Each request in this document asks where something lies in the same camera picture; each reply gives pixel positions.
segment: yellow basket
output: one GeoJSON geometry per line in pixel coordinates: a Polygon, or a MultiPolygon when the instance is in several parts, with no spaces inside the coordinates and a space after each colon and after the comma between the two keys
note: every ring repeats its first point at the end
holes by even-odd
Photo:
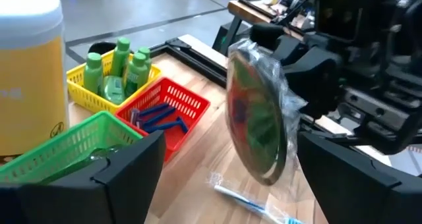
{"type": "MultiPolygon", "coordinates": [[[[129,55],[129,60],[132,60],[133,54],[129,55]]],[[[105,53],[102,55],[103,62],[103,75],[107,76],[110,74],[111,70],[111,61],[113,60],[113,51],[105,53]]],[[[67,71],[67,87],[73,101],[88,110],[97,113],[99,111],[109,111],[114,114],[118,109],[124,106],[127,102],[131,101],[135,96],[137,96],[143,89],[149,86],[153,81],[155,81],[160,75],[161,70],[151,66],[150,75],[148,77],[148,82],[139,88],[134,94],[128,97],[120,105],[115,105],[112,102],[98,96],[87,89],[83,88],[84,86],[84,68],[85,63],[75,67],[74,69],[67,71]]]]}

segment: white lid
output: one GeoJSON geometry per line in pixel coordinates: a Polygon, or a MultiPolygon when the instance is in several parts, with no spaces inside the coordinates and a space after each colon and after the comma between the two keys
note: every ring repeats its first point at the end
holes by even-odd
{"type": "Polygon", "coordinates": [[[0,0],[0,49],[48,42],[62,21],[60,0],[0,0]]]}

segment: yellow jar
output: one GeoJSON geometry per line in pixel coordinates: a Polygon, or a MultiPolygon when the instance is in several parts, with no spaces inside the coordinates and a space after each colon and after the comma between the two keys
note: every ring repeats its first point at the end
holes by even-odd
{"type": "Polygon", "coordinates": [[[0,0],[0,156],[69,126],[60,0],[0,0]]]}

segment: red basket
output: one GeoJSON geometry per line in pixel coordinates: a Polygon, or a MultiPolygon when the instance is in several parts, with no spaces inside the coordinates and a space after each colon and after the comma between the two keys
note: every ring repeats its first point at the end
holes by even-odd
{"type": "Polygon", "coordinates": [[[180,149],[182,143],[210,106],[208,100],[196,95],[168,78],[162,78],[120,108],[115,116],[129,125],[133,130],[140,134],[145,134],[145,131],[131,124],[131,110],[134,108],[140,110],[148,109],[149,107],[163,102],[169,103],[176,108],[176,111],[161,120],[158,124],[176,121],[176,118],[180,116],[189,128],[189,131],[186,134],[179,126],[165,130],[164,135],[166,137],[167,149],[164,160],[168,161],[171,155],[180,149]]]}

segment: green basket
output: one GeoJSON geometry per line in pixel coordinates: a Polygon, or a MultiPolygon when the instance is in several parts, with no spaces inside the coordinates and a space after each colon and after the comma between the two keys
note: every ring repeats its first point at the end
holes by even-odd
{"type": "Polygon", "coordinates": [[[108,111],[101,111],[0,167],[0,182],[40,182],[96,148],[129,145],[141,138],[108,111]]]}

